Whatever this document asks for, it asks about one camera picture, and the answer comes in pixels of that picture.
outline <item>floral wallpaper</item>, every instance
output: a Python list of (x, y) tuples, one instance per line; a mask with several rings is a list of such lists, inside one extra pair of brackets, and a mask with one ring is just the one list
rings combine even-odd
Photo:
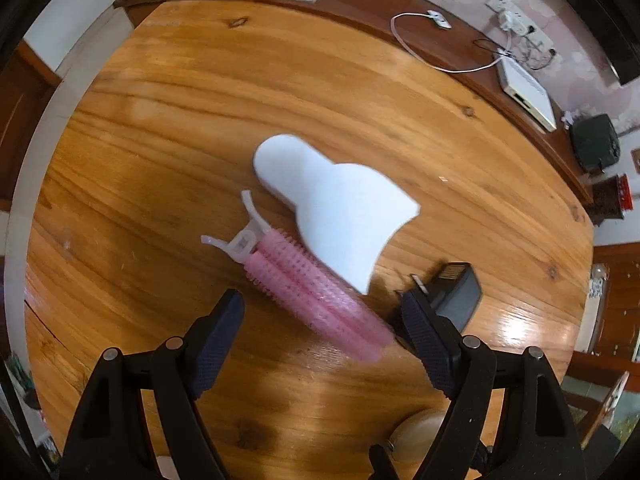
[[(492, 40), (505, 44), (488, 0), (429, 0), (457, 15)], [(546, 68), (534, 72), (558, 104), (577, 114), (610, 115), (619, 133), (640, 127), (640, 79), (621, 87), (589, 29), (565, 0), (512, 0), (554, 42), (558, 54)], [(529, 53), (526, 42), (516, 49)], [(549, 61), (539, 54), (530, 61), (538, 68)]]

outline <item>pink bristle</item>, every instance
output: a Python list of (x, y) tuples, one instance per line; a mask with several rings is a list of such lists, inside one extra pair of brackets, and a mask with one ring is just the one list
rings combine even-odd
[(391, 344), (394, 335), (388, 326), (292, 238), (271, 229), (258, 251), (364, 339), (379, 346)]
[(380, 359), (380, 346), (364, 339), (327, 310), (325, 304), (303, 290), (260, 251), (244, 264), (249, 279), (322, 338), (353, 358), (365, 362)]

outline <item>white floor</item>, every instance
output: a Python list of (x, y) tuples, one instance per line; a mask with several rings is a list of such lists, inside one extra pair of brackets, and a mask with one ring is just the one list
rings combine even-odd
[[(4, 306), (7, 329), (12, 350), (18, 354), (27, 371), (30, 370), (30, 364), (24, 331), (26, 256), (40, 186), (71, 114), (111, 54), (133, 31), (123, 9), (108, 9), (101, 18), (68, 54), (71, 58), (63, 61), (66, 73), (33, 134), (6, 225)], [(2, 232), (5, 224), (6, 216), (0, 215), (0, 240), (4, 239)]]

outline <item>pink hair roller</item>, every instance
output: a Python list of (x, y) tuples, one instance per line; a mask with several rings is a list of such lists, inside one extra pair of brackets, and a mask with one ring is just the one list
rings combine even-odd
[(255, 285), (323, 339), (355, 359), (378, 361), (394, 339), (388, 326), (292, 238), (272, 229), (249, 191), (242, 202), (251, 217), (247, 226), (228, 244), (207, 236), (202, 242), (244, 264)]

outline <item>round wooden tabletop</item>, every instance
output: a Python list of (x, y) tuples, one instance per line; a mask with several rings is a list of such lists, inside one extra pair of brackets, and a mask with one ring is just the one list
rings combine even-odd
[[(496, 110), (404, 51), (329, 20), (224, 0), (165, 3), (114, 54), (62, 135), (28, 254), (26, 329), (38, 395), (63, 446), (101, 352), (154, 349), (228, 287), (246, 317), (198, 408), (233, 478), (367, 478), (367, 449), (445, 408), (394, 344), (359, 364), (275, 306), (200, 235), (231, 239), (251, 189), (271, 225), (256, 147), (289, 132), (389, 176), (422, 209), (392, 238), (365, 298), (382, 316), (409, 273), (471, 262), (484, 298), (466, 333), (544, 349), (561, 377), (586, 295), (593, 227), (549, 163)], [(501, 396), (484, 430), (491, 442)], [(152, 396), (154, 448), (166, 454)], [(399, 466), (409, 475), (417, 465)]]

